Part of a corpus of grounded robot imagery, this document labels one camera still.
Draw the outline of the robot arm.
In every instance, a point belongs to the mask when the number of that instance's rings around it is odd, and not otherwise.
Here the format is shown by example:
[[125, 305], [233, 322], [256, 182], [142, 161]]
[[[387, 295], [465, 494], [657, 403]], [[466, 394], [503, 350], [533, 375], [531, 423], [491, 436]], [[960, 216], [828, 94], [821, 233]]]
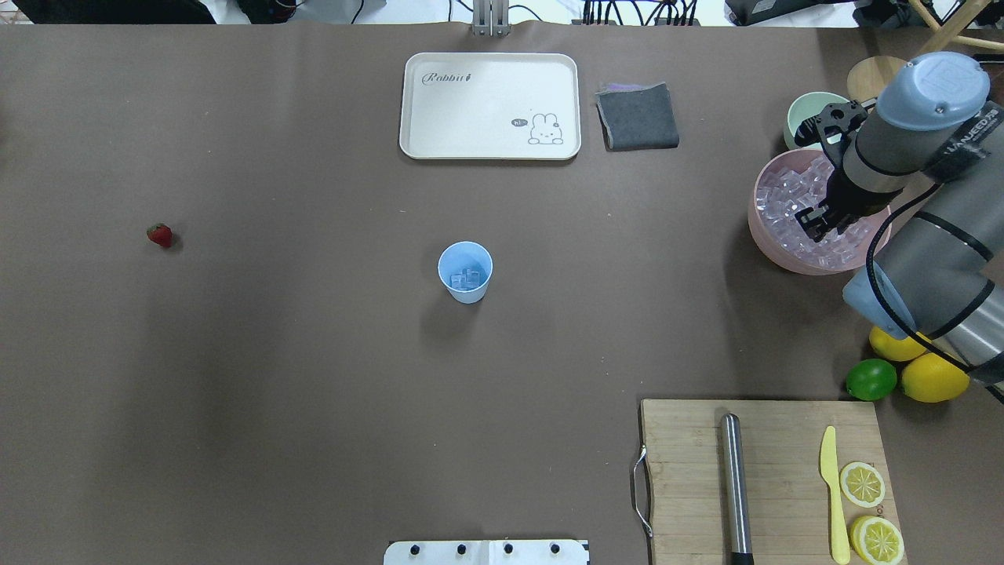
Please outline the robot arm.
[[824, 200], [796, 214], [813, 240], [883, 211], [922, 174], [932, 186], [911, 217], [844, 286], [844, 301], [894, 337], [1002, 394], [1003, 290], [984, 268], [1002, 253], [1002, 107], [975, 58], [909, 60], [875, 100], [829, 104], [794, 140], [821, 144], [833, 165]]

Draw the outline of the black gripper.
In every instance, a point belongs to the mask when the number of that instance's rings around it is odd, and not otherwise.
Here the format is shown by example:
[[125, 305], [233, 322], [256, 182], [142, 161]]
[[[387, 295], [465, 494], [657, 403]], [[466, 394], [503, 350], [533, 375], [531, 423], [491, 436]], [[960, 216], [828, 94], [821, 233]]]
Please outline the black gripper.
[[795, 220], [807, 239], [821, 242], [832, 230], [843, 233], [851, 223], [878, 213], [890, 201], [892, 193], [861, 188], [846, 172], [836, 169], [828, 179], [824, 200], [797, 211]]

